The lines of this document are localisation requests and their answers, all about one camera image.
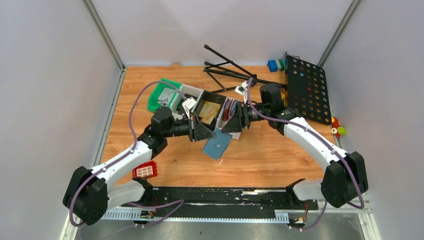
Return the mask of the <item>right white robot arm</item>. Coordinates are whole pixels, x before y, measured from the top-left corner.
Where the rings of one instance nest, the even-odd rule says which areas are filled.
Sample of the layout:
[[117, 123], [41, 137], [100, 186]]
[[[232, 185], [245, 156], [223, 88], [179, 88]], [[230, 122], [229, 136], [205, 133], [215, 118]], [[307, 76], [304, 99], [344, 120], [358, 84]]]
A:
[[324, 170], [321, 180], [300, 179], [289, 185], [286, 204], [298, 209], [306, 200], [323, 200], [340, 208], [350, 205], [364, 209], [363, 193], [368, 189], [365, 161], [356, 151], [347, 152], [331, 143], [317, 132], [301, 114], [287, 107], [280, 88], [275, 83], [260, 87], [261, 102], [251, 100], [251, 84], [244, 81], [235, 92], [243, 96], [243, 102], [234, 104], [233, 116], [222, 132], [237, 133], [250, 127], [252, 122], [266, 120], [271, 128], [302, 147]]

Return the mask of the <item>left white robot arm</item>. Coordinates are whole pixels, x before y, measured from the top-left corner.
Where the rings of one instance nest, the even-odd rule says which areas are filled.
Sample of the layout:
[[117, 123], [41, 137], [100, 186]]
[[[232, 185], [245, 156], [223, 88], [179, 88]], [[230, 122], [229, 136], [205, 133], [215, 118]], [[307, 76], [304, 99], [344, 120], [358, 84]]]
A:
[[190, 141], [197, 142], [214, 138], [216, 134], [197, 115], [176, 120], [169, 107], [160, 107], [128, 149], [90, 169], [77, 168], [62, 200], [69, 210], [71, 224], [79, 226], [74, 220], [77, 216], [82, 223], [93, 225], [106, 211], [127, 203], [149, 206], [153, 201], [153, 186], [146, 179], [134, 177], [125, 184], [116, 183], [134, 168], [159, 155], [167, 147], [168, 138], [180, 136], [188, 136]]

